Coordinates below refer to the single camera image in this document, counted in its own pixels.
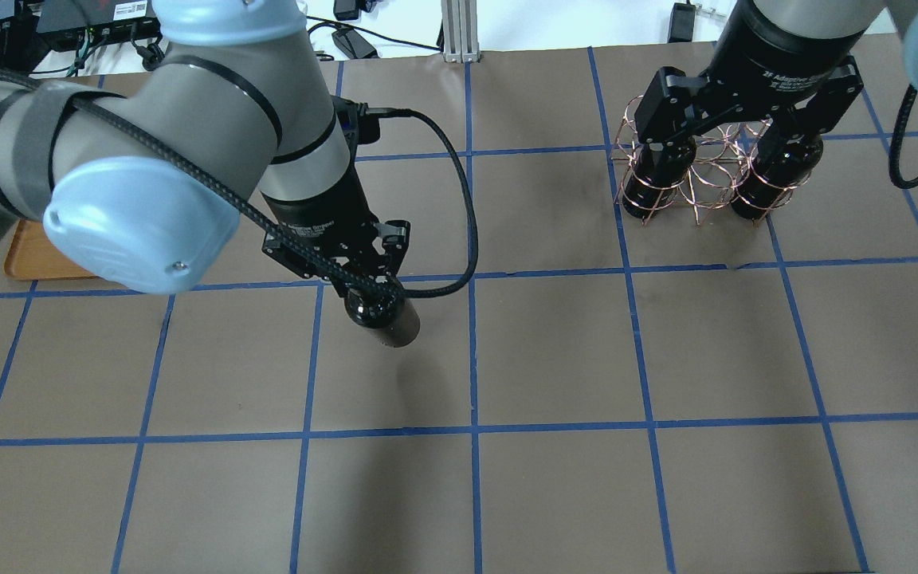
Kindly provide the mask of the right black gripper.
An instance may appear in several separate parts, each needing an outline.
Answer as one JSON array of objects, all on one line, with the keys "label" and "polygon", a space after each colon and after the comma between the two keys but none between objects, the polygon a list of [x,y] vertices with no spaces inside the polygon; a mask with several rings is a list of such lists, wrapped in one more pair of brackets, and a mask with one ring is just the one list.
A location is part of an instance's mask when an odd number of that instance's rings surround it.
[{"label": "right black gripper", "polygon": [[862,1],[739,1],[698,76],[659,68],[641,96],[634,127],[642,179],[682,179],[696,136],[721,124],[769,119],[763,173],[811,173],[821,134],[862,91],[851,55],[865,32]]}]

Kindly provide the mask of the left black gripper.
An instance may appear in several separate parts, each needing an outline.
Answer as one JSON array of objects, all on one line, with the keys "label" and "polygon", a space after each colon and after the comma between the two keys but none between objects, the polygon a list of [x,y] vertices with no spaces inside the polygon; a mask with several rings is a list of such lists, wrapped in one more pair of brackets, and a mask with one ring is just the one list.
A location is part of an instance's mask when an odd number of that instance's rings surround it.
[{"label": "left black gripper", "polygon": [[383,224],[368,206],[353,157],[333,167],[331,182],[297,175],[296,161],[273,164],[262,175],[259,191],[278,226],[310,250],[329,259],[343,258],[343,267],[376,283],[402,285],[394,273],[394,255],[373,247]]}]

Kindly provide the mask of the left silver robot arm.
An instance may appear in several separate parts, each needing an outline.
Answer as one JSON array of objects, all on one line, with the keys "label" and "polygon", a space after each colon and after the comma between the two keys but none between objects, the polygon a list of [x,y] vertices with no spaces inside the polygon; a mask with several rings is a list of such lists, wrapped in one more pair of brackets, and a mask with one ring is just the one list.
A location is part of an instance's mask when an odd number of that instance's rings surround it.
[{"label": "left silver robot arm", "polygon": [[0,70],[0,241],[40,222],[67,258],[139,292],[199,284],[252,193],[274,257],[339,287],[385,281],[404,222],[380,222],[295,1],[157,1],[171,51],[130,97]]}]

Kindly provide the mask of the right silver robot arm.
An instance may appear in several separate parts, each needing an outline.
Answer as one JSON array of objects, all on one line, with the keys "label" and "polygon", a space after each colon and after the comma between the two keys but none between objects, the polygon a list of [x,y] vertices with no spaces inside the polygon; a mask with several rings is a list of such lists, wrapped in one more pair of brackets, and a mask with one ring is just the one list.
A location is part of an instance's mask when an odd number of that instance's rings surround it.
[{"label": "right silver robot arm", "polygon": [[755,173],[837,127],[864,86],[857,48],[888,14],[899,36],[907,86],[892,129],[893,184],[918,187],[902,167],[912,108],[918,105],[918,1],[736,1],[710,61],[695,75],[665,66],[634,113],[638,141],[668,159],[714,128],[766,121]]}]

